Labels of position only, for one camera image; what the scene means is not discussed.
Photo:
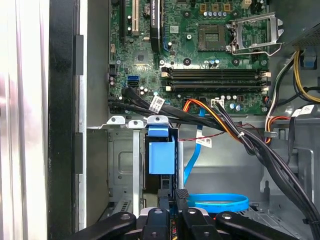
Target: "black expansion slot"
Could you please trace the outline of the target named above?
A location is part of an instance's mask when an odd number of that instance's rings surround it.
[[[120,10],[120,16],[119,16],[119,27],[120,27],[120,34],[119,34],[119,40],[122,43],[122,45],[125,45],[126,41],[126,0],[119,0],[119,10]]]

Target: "blue sata port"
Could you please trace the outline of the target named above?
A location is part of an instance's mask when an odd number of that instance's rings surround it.
[[[137,87],[139,85],[140,76],[129,75],[126,80],[129,87]]]

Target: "yellow cable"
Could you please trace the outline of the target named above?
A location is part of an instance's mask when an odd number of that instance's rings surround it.
[[[306,96],[308,99],[320,103],[320,98],[308,94],[304,90],[304,87],[301,84],[300,73],[299,73],[299,52],[297,52],[294,56],[293,66],[294,66],[293,71],[294,71],[294,76],[295,76],[295,82],[296,82],[296,85],[298,86],[300,92],[304,96]]]

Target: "chip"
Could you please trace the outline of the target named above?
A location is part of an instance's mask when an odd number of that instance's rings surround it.
[[[231,11],[231,5],[230,5],[230,3],[226,3],[226,4],[224,5],[224,11],[225,11],[225,12],[230,12],[230,11]]]
[[[200,4],[200,13],[203,14],[205,11],[207,11],[207,5],[206,4]]]
[[[219,5],[218,4],[212,4],[212,11],[218,12],[219,11]]]
[[[147,65],[149,63],[148,51],[134,51],[133,64],[134,65]]]
[[[238,102],[238,103],[243,103],[244,101],[245,101],[245,96],[239,95],[239,96],[237,97],[237,102]]]
[[[198,51],[219,52],[225,51],[225,47],[224,25],[199,25]]]

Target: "sata port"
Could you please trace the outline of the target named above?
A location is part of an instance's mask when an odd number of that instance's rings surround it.
[[[136,88],[139,85],[138,81],[128,81],[127,82],[128,87]]]
[[[139,81],[140,77],[139,76],[128,76],[127,80],[128,81]]]

